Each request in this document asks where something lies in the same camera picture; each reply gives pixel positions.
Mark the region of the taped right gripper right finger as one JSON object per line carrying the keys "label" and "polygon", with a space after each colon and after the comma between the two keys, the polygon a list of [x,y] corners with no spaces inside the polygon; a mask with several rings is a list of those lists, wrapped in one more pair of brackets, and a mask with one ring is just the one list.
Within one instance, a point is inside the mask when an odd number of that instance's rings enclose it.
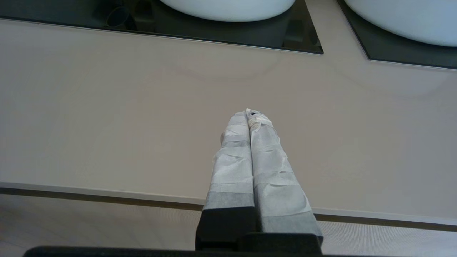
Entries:
{"label": "taped right gripper right finger", "polygon": [[273,123],[259,111],[247,109],[246,114],[261,232],[312,234],[322,244],[323,233]]}

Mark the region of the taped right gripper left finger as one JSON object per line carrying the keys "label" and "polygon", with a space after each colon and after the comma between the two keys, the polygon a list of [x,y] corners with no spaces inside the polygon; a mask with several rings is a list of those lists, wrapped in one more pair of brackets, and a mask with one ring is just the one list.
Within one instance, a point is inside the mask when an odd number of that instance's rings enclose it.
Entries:
{"label": "taped right gripper left finger", "polygon": [[196,229],[196,250],[235,250],[256,232],[250,132],[245,112],[237,112],[221,135],[211,183]]}

